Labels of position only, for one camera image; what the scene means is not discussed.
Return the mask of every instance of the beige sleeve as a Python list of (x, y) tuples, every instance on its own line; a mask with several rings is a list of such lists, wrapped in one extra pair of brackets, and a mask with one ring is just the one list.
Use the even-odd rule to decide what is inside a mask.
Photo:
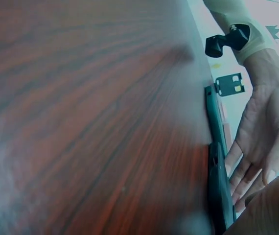
[(233, 50), (240, 65), (243, 65), (247, 57), (259, 50), (275, 48), (275, 41), (271, 34), (251, 16), (244, 0), (204, 0), (204, 3), (225, 34), (229, 33), (233, 24), (246, 24), (250, 27), (248, 43), (241, 51)]

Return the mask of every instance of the metal bracket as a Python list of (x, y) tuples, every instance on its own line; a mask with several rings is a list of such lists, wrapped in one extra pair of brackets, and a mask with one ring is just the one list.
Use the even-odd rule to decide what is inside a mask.
[(242, 85), (241, 73), (217, 78), (214, 87), (220, 96), (229, 96), (245, 92), (245, 88)]

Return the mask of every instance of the black bracket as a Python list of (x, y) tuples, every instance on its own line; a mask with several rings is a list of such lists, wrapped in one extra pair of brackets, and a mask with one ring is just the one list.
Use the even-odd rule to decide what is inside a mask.
[(206, 110), (213, 139), (213, 143), (209, 146), (208, 206), (215, 234), (222, 235), (236, 220), (236, 213), (224, 164), (227, 147), (217, 94), (212, 86), (205, 88), (205, 94)]
[(245, 88), (242, 85), (241, 73), (230, 74), (217, 78), (214, 87), (220, 96), (229, 96), (245, 92)]
[(227, 35), (215, 35), (206, 39), (205, 54), (218, 58), (223, 55), (223, 47), (228, 46), (240, 51), (248, 43), (251, 31), (246, 24), (233, 24)]
[(222, 235), (236, 220), (220, 143), (209, 146), (208, 206), (215, 234)]

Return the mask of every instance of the wooden surface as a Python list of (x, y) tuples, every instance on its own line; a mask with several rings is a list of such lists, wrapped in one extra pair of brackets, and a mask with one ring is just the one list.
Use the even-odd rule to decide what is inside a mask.
[(186, 0), (0, 0), (0, 235), (182, 233), (210, 83)]

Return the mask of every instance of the black handle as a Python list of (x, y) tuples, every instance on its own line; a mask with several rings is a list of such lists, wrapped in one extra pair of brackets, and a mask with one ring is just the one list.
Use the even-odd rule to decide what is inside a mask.
[(228, 46), (234, 50), (242, 50), (248, 43), (250, 28), (245, 24), (234, 24), (227, 35), (215, 35), (206, 39), (205, 53), (209, 57), (218, 58), (223, 55), (223, 47)]

